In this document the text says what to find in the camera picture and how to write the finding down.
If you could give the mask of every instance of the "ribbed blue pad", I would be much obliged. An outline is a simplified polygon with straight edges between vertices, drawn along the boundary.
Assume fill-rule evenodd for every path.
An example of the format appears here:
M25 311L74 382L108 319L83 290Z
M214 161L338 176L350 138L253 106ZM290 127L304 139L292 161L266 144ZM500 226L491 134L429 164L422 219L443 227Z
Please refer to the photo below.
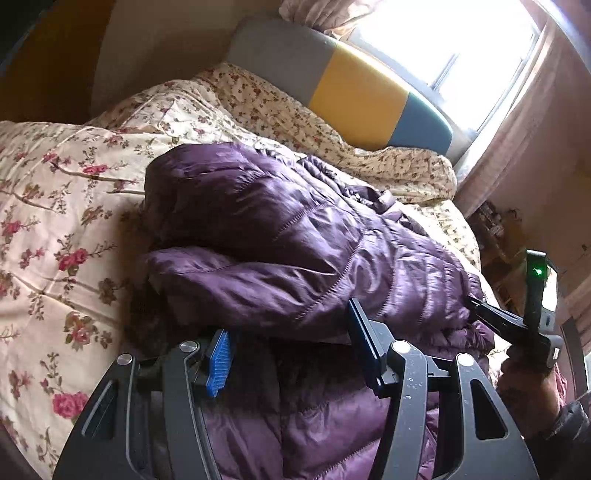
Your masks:
M216 397L217 392L224 388L226 379L232 365L232 353L230 351L230 337L228 332L224 331L209 360L209 378L207 379L206 389L210 397Z

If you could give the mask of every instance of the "person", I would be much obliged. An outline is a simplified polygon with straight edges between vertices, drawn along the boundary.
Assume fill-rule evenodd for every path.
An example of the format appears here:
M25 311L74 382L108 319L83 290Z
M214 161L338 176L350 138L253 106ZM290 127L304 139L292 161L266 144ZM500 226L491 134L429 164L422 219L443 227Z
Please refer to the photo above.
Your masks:
M497 392L530 450L540 480L591 479L591 427L578 401L560 407L555 371L532 369L509 348Z

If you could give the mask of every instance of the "curtain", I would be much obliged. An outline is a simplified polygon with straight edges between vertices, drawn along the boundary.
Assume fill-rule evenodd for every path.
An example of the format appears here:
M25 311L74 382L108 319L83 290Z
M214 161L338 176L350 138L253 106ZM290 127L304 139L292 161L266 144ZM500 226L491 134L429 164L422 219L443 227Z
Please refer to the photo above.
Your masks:
M455 165L458 193L454 203L465 217L491 195L529 146L552 104L565 47L568 41L548 20L505 102Z
M283 0L279 14L288 22L305 25L340 38L373 13L383 0Z

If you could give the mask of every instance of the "floral blanket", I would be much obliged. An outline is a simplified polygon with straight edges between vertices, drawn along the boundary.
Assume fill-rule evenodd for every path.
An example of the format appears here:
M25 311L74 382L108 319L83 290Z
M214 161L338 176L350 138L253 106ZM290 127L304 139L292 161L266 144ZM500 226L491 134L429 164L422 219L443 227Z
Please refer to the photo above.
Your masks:
M235 66L158 85L87 125L0 122L0 420L42 478L119 352L130 276L147 248L139 220L147 164L180 143L228 141L313 153L352 181L389 188L479 267L474 236L451 203L449 161L350 147Z

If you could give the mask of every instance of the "purple jacket sleeve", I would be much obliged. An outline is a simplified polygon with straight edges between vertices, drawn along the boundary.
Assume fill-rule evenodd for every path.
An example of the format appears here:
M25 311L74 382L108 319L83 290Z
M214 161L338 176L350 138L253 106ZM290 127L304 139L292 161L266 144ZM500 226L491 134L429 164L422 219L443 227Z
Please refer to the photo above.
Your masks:
M526 444L540 480L591 478L591 427L578 401L562 408L549 433Z

